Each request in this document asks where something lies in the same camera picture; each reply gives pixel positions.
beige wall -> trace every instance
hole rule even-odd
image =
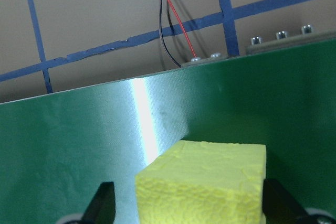
[[[232,6],[259,0],[232,0]],[[157,30],[159,0],[34,0],[46,58],[53,59],[116,40]],[[183,20],[200,18],[220,11],[218,0],[174,0]],[[27,0],[0,0],[0,73],[39,63]],[[317,30],[335,29],[336,0],[313,0],[263,14],[236,20],[241,54],[249,39],[261,35],[274,38],[278,30],[298,34],[302,24]],[[222,25],[190,33],[197,53],[226,52]],[[176,49],[167,38],[169,49],[182,62],[190,59],[185,49]],[[49,70],[54,91],[154,73],[175,66],[164,54],[158,40],[133,48],[93,56]],[[0,102],[45,94],[41,72],[0,82]]]

blue tape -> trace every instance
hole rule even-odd
[[[247,17],[250,15],[258,14],[258,13],[267,12],[269,10],[272,10],[271,8],[273,9],[281,8],[281,7],[291,5],[291,4],[302,3],[305,1],[309,1],[309,0],[295,0],[295,1],[292,0],[292,2],[289,0],[288,3],[290,4],[282,2],[280,5],[274,4],[274,2],[278,2],[278,0],[264,0],[264,1],[255,2],[252,4],[234,8],[233,9],[234,19],[239,19],[239,18]],[[188,22],[184,22],[183,24],[185,26],[186,31],[193,31],[193,30],[198,30],[198,29],[202,29],[205,27],[213,26],[213,25],[224,24],[224,21],[226,19],[231,20],[231,18],[227,18],[227,16],[224,18],[223,13],[221,12],[221,13],[207,15],[203,18],[190,20]],[[234,26],[226,27],[226,31],[228,34],[233,34],[232,36],[226,36],[227,44],[228,45],[235,44],[237,37],[235,35]],[[173,35],[181,34],[182,31],[179,25],[175,25],[172,28],[170,27],[164,28],[162,30],[162,33],[164,36],[173,36]],[[125,41],[115,41],[115,42],[102,45],[96,48],[91,48],[85,51],[75,52],[74,54],[69,54],[66,58],[56,58],[52,60],[43,61],[41,63],[26,67],[26,68],[21,68],[21,69],[14,70],[8,73],[0,74],[0,82],[18,78],[21,76],[25,76],[27,74],[44,71],[49,68],[68,64],[68,63],[78,61],[78,60],[91,57],[94,55],[103,54],[108,51],[113,51],[113,50],[121,49],[124,47],[138,46],[138,45],[150,42],[154,39],[157,39],[158,37],[159,37],[158,31],[151,31],[146,34],[131,37]]]
[[[219,0],[219,5],[223,13],[223,28],[227,53],[237,56],[239,55],[239,48],[231,0]]]
[[[222,20],[223,20],[223,14],[215,13],[215,14],[207,15],[203,18],[198,18],[198,19],[184,22],[183,25],[186,31],[193,31],[193,30],[199,30],[205,27],[221,24]],[[179,25],[174,25],[172,28],[165,27],[162,29],[162,34],[164,36],[173,36],[173,35],[178,35],[181,33],[182,31]],[[125,47],[135,47],[135,46],[150,42],[152,40],[155,40],[157,38],[159,38],[158,30],[151,31],[149,33],[145,33],[141,35],[137,35],[134,37],[130,37],[127,40],[123,40],[123,41],[119,40],[119,41],[115,41],[115,42],[102,45],[96,48],[91,48],[85,51],[75,52],[73,54],[67,55],[66,58],[61,57],[61,58],[56,58],[52,60],[46,60],[46,61],[43,61],[41,63],[29,66],[29,67],[25,67],[25,68],[14,70],[8,73],[0,74],[0,82],[18,78],[21,76],[25,76],[27,74],[32,74],[35,72],[47,70],[49,68],[54,68],[57,66],[71,63],[71,62],[75,62],[75,61],[78,61],[78,60],[81,60],[87,57],[91,57],[94,55],[103,54],[108,51],[113,51],[113,50],[117,50],[117,49],[121,49]]]
[[[41,62],[44,62],[44,61],[46,61],[46,56],[45,56],[45,53],[44,53],[42,37],[41,37],[40,28],[39,28],[39,25],[38,25],[34,0],[27,0],[27,1],[28,1],[29,11],[30,11],[30,16],[32,17],[31,22],[33,23],[33,28],[34,28],[35,38],[36,38],[36,44],[37,44],[37,49],[38,49],[38,55],[40,57]],[[53,89],[51,87],[50,76],[49,76],[48,69],[43,69],[43,76],[44,76],[44,81],[45,81],[47,92],[52,93]]]
[[[300,4],[306,1],[309,0],[262,0],[234,8],[234,19],[245,18],[289,5]]]

screw head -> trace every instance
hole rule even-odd
[[[314,27],[312,25],[305,25],[301,27],[302,34],[311,34],[314,32]]]
[[[275,34],[277,39],[285,39],[288,37],[288,32],[287,31],[279,31]]]
[[[221,57],[222,54],[220,52],[215,52],[213,54],[210,55],[211,58],[217,58],[217,57]]]
[[[251,38],[251,45],[261,44],[263,43],[263,38],[256,36]]]
[[[318,224],[332,224],[332,221],[327,216],[319,216],[317,218],[317,223]]]
[[[199,60],[201,60],[200,57],[194,57],[194,58],[191,59],[191,62],[195,62],[195,61],[199,61]]]

yellow foam block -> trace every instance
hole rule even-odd
[[[178,141],[135,177],[141,224],[259,224],[266,148]]]

red wire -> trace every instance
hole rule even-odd
[[[173,13],[174,13],[176,19],[177,19],[177,21],[178,21],[180,27],[181,27],[181,30],[182,30],[182,32],[183,32],[183,34],[184,34],[184,36],[185,36],[185,38],[186,38],[186,40],[187,40],[187,42],[188,42],[188,45],[189,45],[189,47],[190,47],[190,50],[191,50],[192,54],[193,54],[194,57],[196,58],[197,56],[196,56],[195,50],[194,50],[193,46],[191,45],[190,39],[189,39],[189,37],[188,37],[188,34],[187,34],[187,32],[185,31],[185,29],[184,29],[184,26],[183,26],[183,24],[182,24],[182,22],[181,22],[180,17],[178,16],[178,14],[177,14],[177,12],[176,12],[176,10],[175,10],[175,7],[174,7],[172,1],[171,1],[171,0],[167,0],[167,1],[168,1],[168,4],[169,4],[170,8],[172,9],[172,11],[173,11]]]

